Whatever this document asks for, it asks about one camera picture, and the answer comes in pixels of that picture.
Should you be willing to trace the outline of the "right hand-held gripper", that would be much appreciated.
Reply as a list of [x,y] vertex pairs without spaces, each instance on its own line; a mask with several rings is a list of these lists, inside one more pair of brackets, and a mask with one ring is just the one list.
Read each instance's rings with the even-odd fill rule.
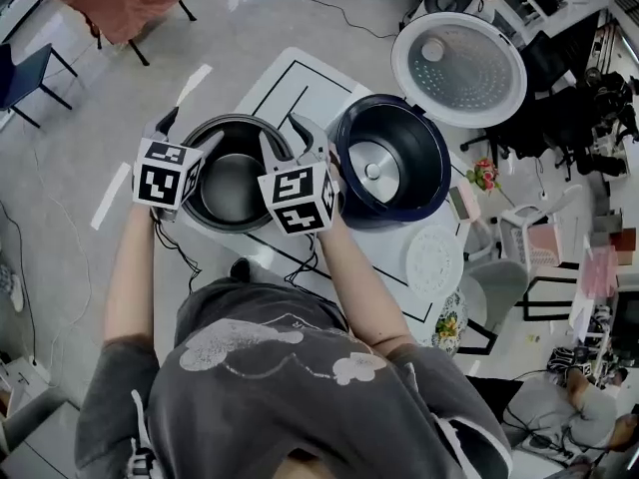
[[[313,120],[289,112],[288,120],[305,147],[301,156],[328,151],[328,137]],[[259,133],[266,173],[258,177],[267,210],[285,236],[308,235],[332,226],[337,185],[326,160],[300,165],[287,140],[267,130]]]

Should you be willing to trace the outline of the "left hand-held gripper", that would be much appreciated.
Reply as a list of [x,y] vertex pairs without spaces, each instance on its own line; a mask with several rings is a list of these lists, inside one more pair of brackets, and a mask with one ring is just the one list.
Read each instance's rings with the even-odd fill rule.
[[195,148],[172,144],[168,134],[179,113],[173,107],[144,127],[134,164],[133,201],[152,208],[161,221],[174,222],[198,184],[204,160],[225,132],[219,130]]

